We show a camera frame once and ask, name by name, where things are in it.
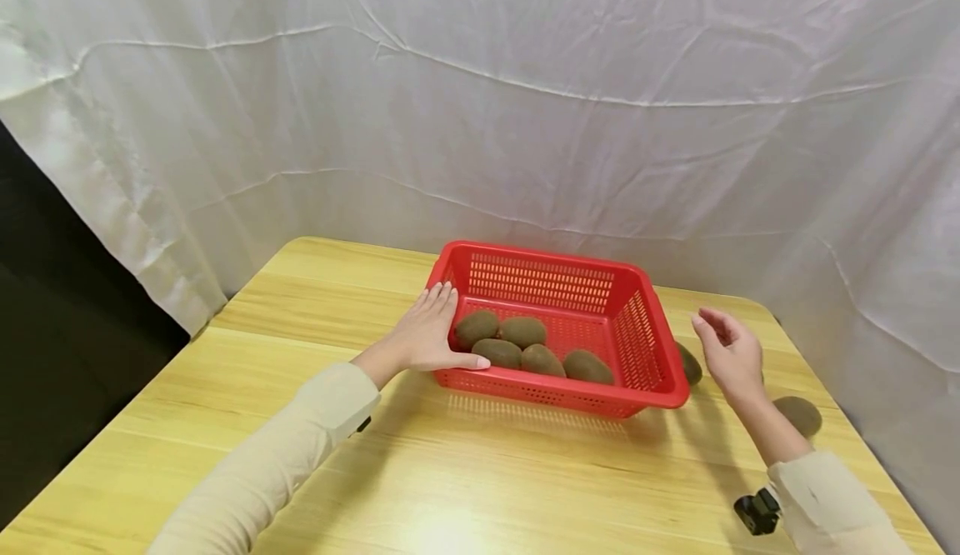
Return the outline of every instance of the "wood grain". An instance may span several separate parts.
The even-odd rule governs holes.
[[[299,384],[386,333],[435,259],[316,238],[287,245],[0,534],[0,553],[141,553]],[[707,304],[744,320],[765,347],[771,395],[816,403],[816,446],[847,462],[916,553],[943,552],[762,305],[657,291],[701,361],[690,313]],[[783,532],[750,537],[733,515],[733,500],[765,482],[709,377],[680,410],[614,422],[409,372],[254,552],[794,553]]]

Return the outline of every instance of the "beige sleeve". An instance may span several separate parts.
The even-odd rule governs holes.
[[[339,363],[229,453],[183,500],[148,553],[250,553],[294,492],[380,399],[359,367]]]
[[[802,555],[911,553],[870,492],[834,455],[770,467],[786,533]]]

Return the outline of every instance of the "kiwi fruit in basket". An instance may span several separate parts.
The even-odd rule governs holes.
[[[479,309],[457,322],[453,335],[457,337],[461,348],[473,348],[478,341],[497,336],[500,321],[497,314],[486,309]]]
[[[546,376],[567,377],[560,359],[543,345],[531,345],[523,349],[523,353],[520,353],[520,369],[524,372],[544,373]]]
[[[490,359],[491,365],[499,368],[520,369],[520,347],[513,342],[498,338],[482,338],[473,345],[470,353]]]
[[[500,338],[520,348],[543,345],[546,342],[546,327],[536,317],[507,317],[500,323]]]
[[[683,376],[687,377],[687,383],[690,386],[696,386],[703,379],[703,368],[700,362],[680,342],[677,342],[677,350],[680,351],[680,358],[683,361]]]
[[[823,426],[820,410],[806,398],[781,397],[774,402],[774,405],[804,438],[810,438],[819,433]]]
[[[563,370],[567,372],[567,378],[613,385],[613,370],[600,357],[583,348],[567,354],[567,359],[563,359]]]

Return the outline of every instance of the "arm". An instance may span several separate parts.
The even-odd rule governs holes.
[[[767,397],[763,349],[735,317],[703,308],[693,317],[707,369],[769,467],[786,533],[801,554],[908,555],[911,551],[846,466],[810,442]]]
[[[383,340],[308,380],[190,492],[149,552],[248,553],[310,474],[370,416],[379,391],[398,373],[490,367],[478,355],[450,351],[456,306],[449,283],[425,290]]]

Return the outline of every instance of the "basket rim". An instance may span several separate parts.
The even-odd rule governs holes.
[[[641,268],[630,263],[612,261],[610,259],[574,256],[574,254],[539,251],[537,249],[526,249],[525,247],[498,245],[472,240],[455,240],[443,246],[443,250],[440,252],[440,256],[437,257],[433,270],[430,272],[430,277],[426,282],[428,288],[440,282],[444,271],[447,270],[448,261],[453,255],[453,252],[463,248],[499,253],[527,254],[527,256],[549,259],[551,263],[587,263],[606,269],[621,270],[639,277],[640,283],[642,283],[646,289],[649,289],[650,295],[656,301],[656,307],[650,307],[648,309],[651,324],[654,326],[657,335],[669,337],[670,339],[664,341],[665,344],[663,347],[667,351],[667,370],[670,378],[673,379],[674,389],[670,392],[642,391],[624,386],[607,386],[594,382],[575,380],[573,378],[543,376],[543,374],[539,373],[509,370],[505,369],[505,367],[489,367],[487,370],[465,370],[460,367],[455,367],[450,370],[438,370],[436,373],[455,373],[468,377],[474,376],[481,382],[490,379],[499,380],[522,388],[554,390],[581,398],[601,398],[608,402],[638,406],[639,408],[677,409],[687,402],[690,396],[690,385],[687,377],[683,376],[683,362],[680,358],[680,352],[677,349],[676,339],[670,330],[670,325],[668,320],[666,320],[666,314],[663,311],[663,305],[659,302],[659,296],[654,288],[654,284],[650,281],[647,273]]]

